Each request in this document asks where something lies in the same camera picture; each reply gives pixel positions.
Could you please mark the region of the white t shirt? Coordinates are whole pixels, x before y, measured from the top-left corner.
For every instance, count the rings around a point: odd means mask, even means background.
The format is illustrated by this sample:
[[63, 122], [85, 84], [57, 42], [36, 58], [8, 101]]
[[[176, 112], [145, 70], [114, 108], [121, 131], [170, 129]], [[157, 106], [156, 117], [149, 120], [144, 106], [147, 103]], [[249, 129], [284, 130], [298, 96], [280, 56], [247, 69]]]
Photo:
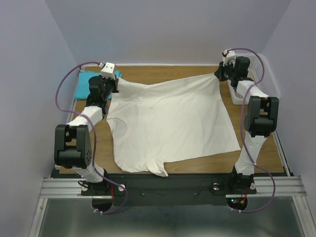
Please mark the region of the white t shirt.
[[166, 177], [165, 163], [240, 149], [214, 74], [145, 85], [120, 79], [107, 123], [125, 172]]

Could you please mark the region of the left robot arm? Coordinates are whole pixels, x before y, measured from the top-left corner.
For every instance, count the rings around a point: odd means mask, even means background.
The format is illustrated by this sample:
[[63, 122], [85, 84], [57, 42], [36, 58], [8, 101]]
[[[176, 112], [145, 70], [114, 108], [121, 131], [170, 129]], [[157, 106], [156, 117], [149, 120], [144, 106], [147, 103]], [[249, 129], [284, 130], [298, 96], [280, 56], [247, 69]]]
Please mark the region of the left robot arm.
[[91, 77], [89, 95], [81, 113], [68, 124], [55, 128], [54, 161], [56, 165], [72, 169], [84, 180], [79, 184], [86, 189], [94, 189], [98, 194], [106, 194], [113, 188], [107, 171], [95, 163], [95, 146], [91, 145], [90, 132], [96, 136], [95, 125], [102, 121], [109, 108], [110, 94], [118, 93], [118, 78]]

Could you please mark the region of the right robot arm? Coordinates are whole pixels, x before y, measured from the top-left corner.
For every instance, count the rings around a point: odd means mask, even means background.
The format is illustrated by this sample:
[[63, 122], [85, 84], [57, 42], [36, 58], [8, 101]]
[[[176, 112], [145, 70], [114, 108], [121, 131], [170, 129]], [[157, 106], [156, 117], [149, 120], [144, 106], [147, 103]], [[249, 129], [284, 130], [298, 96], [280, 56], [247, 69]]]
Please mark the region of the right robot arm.
[[227, 180], [227, 187], [233, 193], [254, 189], [254, 169], [261, 147], [277, 127], [279, 99], [257, 87], [247, 76], [249, 66], [249, 58], [227, 52], [214, 73], [219, 81], [229, 81], [243, 97], [240, 125], [243, 147]]

